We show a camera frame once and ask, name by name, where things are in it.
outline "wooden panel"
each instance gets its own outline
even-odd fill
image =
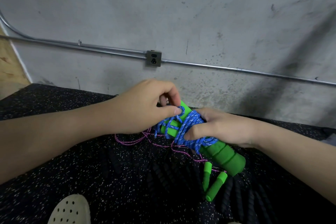
[[[0,99],[29,84],[11,43],[0,39]]]

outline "gray wall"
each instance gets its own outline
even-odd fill
[[[336,0],[0,0],[0,8],[37,37],[336,82]],[[328,86],[15,46],[33,82],[119,94],[156,77],[176,83],[191,106],[336,126],[336,88]]]

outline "white trim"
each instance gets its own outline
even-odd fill
[[[9,34],[8,34],[8,31],[7,31],[7,28],[5,27],[5,25],[3,25],[3,23],[2,23],[1,21],[0,21],[0,26],[1,26],[2,30],[3,30],[3,32],[5,33],[5,35],[9,35]],[[28,81],[29,81],[30,83],[33,83],[32,78],[30,77],[30,74],[28,73],[27,67],[26,67],[26,65],[23,63],[22,58],[21,58],[21,56],[20,56],[20,54],[19,54],[17,48],[15,47],[13,41],[10,41],[10,44],[11,44],[13,50],[14,50],[14,53],[16,54],[17,59],[19,60],[19,62],[20,62],[20,64],[21,64],[21,67],[22,67],[22,69],[23,69],[23,71],[24,71],[24,74],[26,75]]]

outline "blue rope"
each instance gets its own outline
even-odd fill
[[[201,118],[201,115],[196,112],[195,110],[191,111],[187,117],[185,118],[184,121],[181,120],[181,116],[184,115],[184,107],[179,106],[179,108],[182,110],[182,113],[179,115],[176,115],[174,117],[171,118],[166,118],[162,121],[160,121],[156,127],[155,127],[155,138],[157,136],[157,133],[160,132],[160,128],[161,126],[165,126],[166,130],[165,130],[165,136],[167,139],[170,139],[170,135],[168,135],[168,129],[169,128],[173,128],[178,130],[178,134],[175,137],[174,143],[176,143],[177,145],[185,145],[189,148],[191,148],[192,150],[194,150],[197,154],[200,154],[200,147],[203,146],[208,146],[208,145],[212,145],[214,143],[216,143],[218,141],[217,138],[215,137],[202,137],[199,138],[197,140],[184,140],[184,134],[195,124],[200,124],[200,123],[204,123],[204,120]],[[181,127],[176,127],[171,125],[171,122],[173,120],[177,120],[178,122],[180,122],[182,125]]]

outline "hand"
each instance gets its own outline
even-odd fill
[[[158,100],[162,107],[156,107]],[[180,105],[179,92],[172,82],[149,79],[113,99],[87,108],[94,114],[103,135],[139,133],[163,119],[180,114],[181,109],[177,108]]]
[[[216,137],[240,147],[256,147],[262,121],[220,112],[210,108],[196,110],[207,122],[192,126],[184,135],[186,140]]]

